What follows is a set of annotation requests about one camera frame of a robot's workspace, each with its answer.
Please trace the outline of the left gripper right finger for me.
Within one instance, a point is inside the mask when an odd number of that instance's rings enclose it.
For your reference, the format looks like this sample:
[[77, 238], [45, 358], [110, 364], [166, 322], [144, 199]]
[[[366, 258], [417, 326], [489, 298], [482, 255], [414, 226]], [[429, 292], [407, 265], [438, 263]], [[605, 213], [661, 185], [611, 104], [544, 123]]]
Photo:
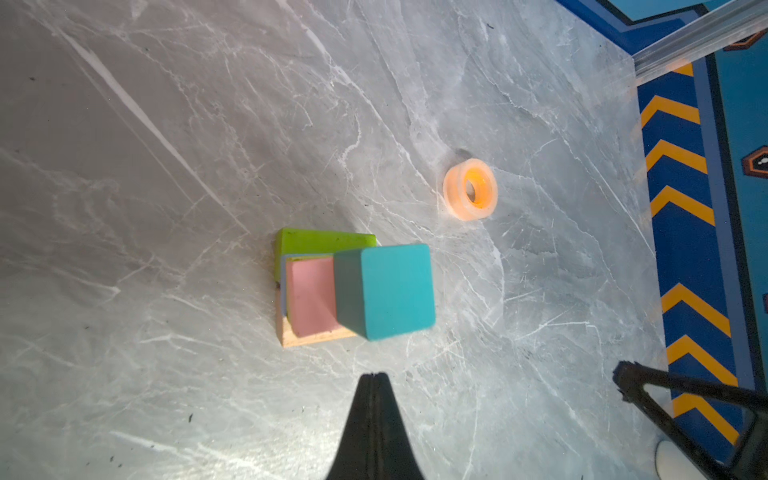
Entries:
[[385, 373], [373, 377], [373, 478], [424, 478]]

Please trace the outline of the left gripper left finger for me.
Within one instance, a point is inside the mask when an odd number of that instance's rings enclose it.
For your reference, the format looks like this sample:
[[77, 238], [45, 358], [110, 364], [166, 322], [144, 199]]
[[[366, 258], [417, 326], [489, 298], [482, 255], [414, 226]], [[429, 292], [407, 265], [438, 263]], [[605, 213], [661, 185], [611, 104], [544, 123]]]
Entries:
[[371, 453], [374, 378], [364, 374], [358, 381], [327, 479], [371, 479], [375, 472]]

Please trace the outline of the natural wood rectangular block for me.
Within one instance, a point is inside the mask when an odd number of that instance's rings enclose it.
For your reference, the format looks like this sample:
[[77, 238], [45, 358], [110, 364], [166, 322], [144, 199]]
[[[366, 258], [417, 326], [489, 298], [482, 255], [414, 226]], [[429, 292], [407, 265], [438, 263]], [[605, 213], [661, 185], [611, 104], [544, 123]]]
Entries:
[[305, 345], [311, 345], [316, 343], [322, 343], [333, 340], [346, 339], [356, 337], [356, 334], [351, 330], [340, 327], [332, 331], [321, 332], [305, 337], [298, 337], [288, 320], [288, 317], [283, 312], [281, 303], [281, 289], [276, 289], [276, 318], [275, 318], [275, 331], [277, 338], [283, 348], [292, 348]]

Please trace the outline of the teal cube block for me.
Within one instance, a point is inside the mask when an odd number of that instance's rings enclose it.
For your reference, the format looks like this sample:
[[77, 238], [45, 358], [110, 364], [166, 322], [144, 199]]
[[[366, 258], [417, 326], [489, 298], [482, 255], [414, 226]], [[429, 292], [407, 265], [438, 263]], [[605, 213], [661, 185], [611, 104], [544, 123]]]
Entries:
[[336, 318], [378, 341], [436, 323], [430, 249], [425, 244], [371, 247], [333, 255]]

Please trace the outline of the pink rectangular block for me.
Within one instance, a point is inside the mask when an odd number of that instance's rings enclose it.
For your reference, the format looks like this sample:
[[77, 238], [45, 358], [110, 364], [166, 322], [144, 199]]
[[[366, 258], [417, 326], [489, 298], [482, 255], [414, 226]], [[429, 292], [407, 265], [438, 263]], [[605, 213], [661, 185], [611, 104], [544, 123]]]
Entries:
[[294, 334], [305, 338], [338, 330], [332, 256], [289, 258], [286, 306]]

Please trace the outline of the dark green rectangular block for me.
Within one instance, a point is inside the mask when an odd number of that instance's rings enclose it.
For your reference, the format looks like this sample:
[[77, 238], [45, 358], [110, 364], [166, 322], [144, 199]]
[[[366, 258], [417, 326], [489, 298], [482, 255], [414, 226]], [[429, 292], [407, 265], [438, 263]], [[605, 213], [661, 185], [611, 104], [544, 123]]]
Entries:
[[374, 234], [282, 228], [275, 237], [274, 280], [281, 282], [281, 257], [324, 254], [377, 246]]

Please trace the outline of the light blue cube block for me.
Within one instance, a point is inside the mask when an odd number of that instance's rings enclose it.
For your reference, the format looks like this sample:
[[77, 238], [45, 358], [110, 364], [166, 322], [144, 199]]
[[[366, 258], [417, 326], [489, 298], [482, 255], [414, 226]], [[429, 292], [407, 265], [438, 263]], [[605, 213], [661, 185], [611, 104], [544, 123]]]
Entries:
[[287, 303], [288, 293], [288, 274], [287, 264], [289, 261], [315, 260], [332, 257], [331, 253], [313, 253], [313, 254], [286, 254], [280, 258], [280, 311], [285, 319], [289, 318], [289, 308]]

